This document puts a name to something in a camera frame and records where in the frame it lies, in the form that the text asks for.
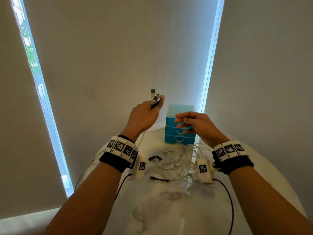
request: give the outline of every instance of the forearm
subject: forearm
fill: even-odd
[[[238,168],[229,178],[254,235],[313,234],[312,223],[253,167]]]
[[[122,173],[99,163],[55,215],[44,235],[102,234]]]

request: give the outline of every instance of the translucent drawer lid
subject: translucent drawer lid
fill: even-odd
[[[176,114],[196,111],[193,105],[169,105],[166,117],[175,118]]]

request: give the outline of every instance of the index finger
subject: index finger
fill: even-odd
[[[178,119],[183,119],[183,118],[196,119],[198,114],[199,114],[198,112],[189,111],[189,112],[176,114],[175,117],[178,118]]]

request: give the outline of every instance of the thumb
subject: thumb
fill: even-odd
[[[191,124],[192,126],[194,125],[194,123],[196,122],[196,119],[192,119],[192,118],[184,118],[184,122],[186,124]]]

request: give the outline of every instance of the hand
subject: hand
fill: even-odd
[[[162,98],[161,102],[153,110],[151,110],[151,101],[143,102],[133,108],[129,115],[128,123],[121,134],[136,142],[139,135],[150,129],[156,122],[165,97],[161,95],[160,98]]]
[[[191,129],[186,129],[183,133],[196,133],[201,139],[211,148],[214,148],[220,143],[229,141],[227,138],[210,120],[209,116],[197,112],[185,112],[175,115],[175,123],[179,124],[177,128],[192,126]]]

